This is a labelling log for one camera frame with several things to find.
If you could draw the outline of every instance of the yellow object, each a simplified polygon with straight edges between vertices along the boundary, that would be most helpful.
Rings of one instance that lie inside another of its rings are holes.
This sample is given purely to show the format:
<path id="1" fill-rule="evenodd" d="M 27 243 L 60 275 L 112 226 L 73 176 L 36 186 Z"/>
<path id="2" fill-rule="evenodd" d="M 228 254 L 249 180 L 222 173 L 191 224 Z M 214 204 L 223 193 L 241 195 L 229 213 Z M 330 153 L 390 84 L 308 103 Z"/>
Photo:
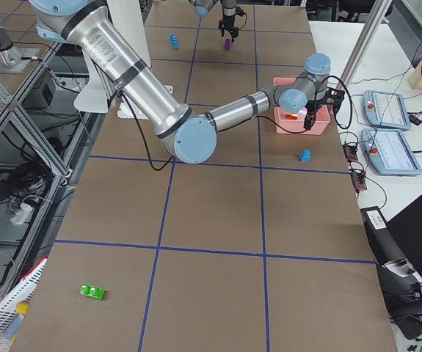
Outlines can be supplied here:
<path id="1" fill-rule="evenodd" d="M 25 302 L 20 302 L 17 304 L 17 307 L 15 308 L 15 310 L 17 311 L 17 313 L 25 315 L 26 312 L 28 311 L 28 304 Z"/>

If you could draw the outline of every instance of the brown table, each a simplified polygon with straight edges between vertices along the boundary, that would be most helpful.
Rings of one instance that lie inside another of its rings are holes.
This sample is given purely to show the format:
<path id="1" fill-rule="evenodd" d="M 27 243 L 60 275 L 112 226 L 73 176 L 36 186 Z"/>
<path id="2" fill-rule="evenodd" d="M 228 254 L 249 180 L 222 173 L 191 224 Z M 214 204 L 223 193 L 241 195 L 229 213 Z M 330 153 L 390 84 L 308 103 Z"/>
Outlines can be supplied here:
<path id="1" fill-rule="evenodd" d="M 153 4 L 153 71 L 196 111 L 294 76 L 315 52 L 304 10 L 243 8 L 247 25 L 224 51 L 218 9 L 200 22 L 189 4 Z M 204 164 L 154 172 L 134 121 L 115 113 L 11 351 L 396 350 L 333 122 L 322 136 L 282 136 L 252 120 L 218 135 Z M 105 299 L 80 296 L 86 283 Z"/>

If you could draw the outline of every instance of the red and white basket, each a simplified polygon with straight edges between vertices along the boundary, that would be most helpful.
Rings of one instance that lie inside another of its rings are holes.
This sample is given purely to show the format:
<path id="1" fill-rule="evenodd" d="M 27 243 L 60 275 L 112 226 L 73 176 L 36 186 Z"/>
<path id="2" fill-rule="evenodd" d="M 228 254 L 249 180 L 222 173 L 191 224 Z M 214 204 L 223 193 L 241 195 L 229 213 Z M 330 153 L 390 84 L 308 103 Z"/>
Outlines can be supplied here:
<path id="1" fill-rule="evenodd" d="M 4 332 L 12 320 L 18 315 L 15 308 L 18 303 L 29 303 L 40 281 L 47 258 L 41 259 L 36 266 L 27 273 L 10 293 L 0 301 L 0 352 L 8 352 L 10 341 L 4 338 Z"/>

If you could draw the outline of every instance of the black chair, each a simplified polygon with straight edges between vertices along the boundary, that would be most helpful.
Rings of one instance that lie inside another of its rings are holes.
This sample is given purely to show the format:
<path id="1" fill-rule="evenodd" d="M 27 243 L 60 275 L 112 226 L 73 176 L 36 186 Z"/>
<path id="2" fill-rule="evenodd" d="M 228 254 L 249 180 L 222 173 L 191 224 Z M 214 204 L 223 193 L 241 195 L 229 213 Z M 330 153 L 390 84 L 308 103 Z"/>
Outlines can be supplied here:
<path id="1" fill-rule="evenodd" d="M 338 0 L 340 11 L 346 11 L 346 17 L 338 17 L 338 22 L 359 22 L 359 16 L 363 13 L 370 13 L 375 0 Z M 392 13 L 393 4 L 388 7 L 385 16 Z"/>

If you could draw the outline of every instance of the white label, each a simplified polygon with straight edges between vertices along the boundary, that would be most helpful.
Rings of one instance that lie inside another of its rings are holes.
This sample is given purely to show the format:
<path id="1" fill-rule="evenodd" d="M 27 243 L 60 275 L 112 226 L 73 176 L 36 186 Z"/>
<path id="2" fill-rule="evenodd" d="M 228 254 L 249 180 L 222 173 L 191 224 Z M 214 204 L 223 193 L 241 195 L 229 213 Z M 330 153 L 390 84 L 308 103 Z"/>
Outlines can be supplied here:
<path id="1" fill-rule="evenodd" d="M 367 212 L 367 216 L 370 218 L 375 230 L 380 230 L 387 227 L 387 225 L 384 223 L 384 219 L 382 219 L 380 216 L 379 211 L 370 210 Z"/>
<path id="2" fill-rule="evenodd" d="M 87 52 L 92 60 L 102 69 L 112 65 L 120 58 L 120 52 L 106 39 L 103 33 L 97 32 L 88 40 Z"/>

